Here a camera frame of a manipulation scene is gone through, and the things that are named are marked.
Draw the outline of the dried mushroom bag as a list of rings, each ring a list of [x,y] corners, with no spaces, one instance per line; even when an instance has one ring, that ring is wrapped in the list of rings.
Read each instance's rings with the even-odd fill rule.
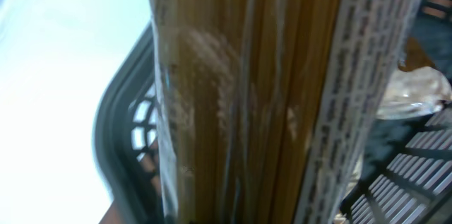
[[[409,37],[404,57],[391,74],[376,112],[377,119],[421,117],[441,111],[451,101],[451,84],[428,57],[421,44]]]

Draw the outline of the orange red noodle package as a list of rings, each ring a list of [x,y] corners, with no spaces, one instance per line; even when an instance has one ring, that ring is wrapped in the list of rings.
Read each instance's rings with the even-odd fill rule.
[[[421,0],[150,0],[163,212],[331,223]]]

